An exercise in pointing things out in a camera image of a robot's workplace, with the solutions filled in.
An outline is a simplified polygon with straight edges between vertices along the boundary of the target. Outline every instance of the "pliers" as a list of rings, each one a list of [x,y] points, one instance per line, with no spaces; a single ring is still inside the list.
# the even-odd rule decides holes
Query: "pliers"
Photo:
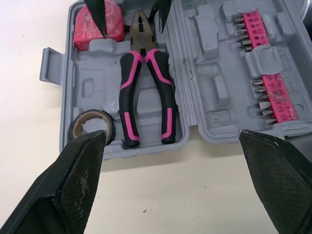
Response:
[[[142,10],[134,15],[130,26],[130,40],[131,50],[120,59],[122,78],[119,113],[126,146],[134,148],[140,145],[133,99],[144,56],[161,99],[161,142],[163,144],[175,143],[177,106],[171,84],[172,78],[169,74],[168,55],[156,48],[153,30]]]

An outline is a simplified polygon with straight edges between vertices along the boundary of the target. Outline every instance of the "bit set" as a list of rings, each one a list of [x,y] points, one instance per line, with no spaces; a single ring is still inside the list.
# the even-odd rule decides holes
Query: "bit set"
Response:
[[[261,45],[269,45],[262,19],[258,11],[244,13],[243,17],[234,19],[241,46],[246,52]],[[298,116],[289,97],[281,74],[263,75],[253,81],[256,93],[259,93],[260,110],[264,116],[271,116],[266,124],[297,120]]]

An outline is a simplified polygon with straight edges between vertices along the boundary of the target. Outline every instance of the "pliers handle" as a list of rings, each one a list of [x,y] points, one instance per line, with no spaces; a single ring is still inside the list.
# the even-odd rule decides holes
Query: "pliers handle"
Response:
[[[158,49],[152,49],[146,55],[145,61],[159,91],[162,105],[161,142],[175,143],[177,106],[169,74],[168,56]],[[140,145],[133,100],[142,63],[143,57],[137,51],[129,51],[120,60],[122,80],[119,112],[126,146],[129,148]]]

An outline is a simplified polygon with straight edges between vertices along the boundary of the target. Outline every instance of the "white surface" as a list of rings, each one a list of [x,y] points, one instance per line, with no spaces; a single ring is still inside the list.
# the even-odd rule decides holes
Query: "white surface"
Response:
[[[43,48],[65,51],[73,2],[0,1],[0,226],[59,155],[61,88],[39,70]],[[276,234],[240,146],[192,132],[179,151],[104,162],[85,233]]]

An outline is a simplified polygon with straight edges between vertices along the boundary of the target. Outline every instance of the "gray plastic tool case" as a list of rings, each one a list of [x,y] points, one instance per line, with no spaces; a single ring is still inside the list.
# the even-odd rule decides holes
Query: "gray plastic tool case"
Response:
[[[154,0],[125,1],[125,23],[130,25],[140,8],[148,15]],[[153,78],[143,64],[136,87],[134,107],[141,145],[127,149],[118,114],[121,82],[120,57],[130,50],[129,36],[123,42],[97,39],[89,50],[73,46],[75,18],[83,2],[69,9],[65,54],[43,51],[40,80],[63,87],[60,150],[68,142],[68,130],[78,114],[90,109],[112,115],[116,138],[105,148],[104,159],[174,150],[189,140],[189,126],[197,125],[202,137],[212,143],[238,142],[241,129],[273,136],[301,136],[312,132],[312,43],[298,12],[287,0],[173,0],[164,33],[156,27],[160,50],[170,55],[179,109],[176,143],[161,144],[161,103]],[[254,71],[261,65],[248,59],[232,24],[242,13],[258,9],[276,48],[271,64],[282,64],[282,77],[299,119],[267,125],[259,114],[259,101],[252,86]],[[103,129],[101,120],[87,122],[86,132]]]

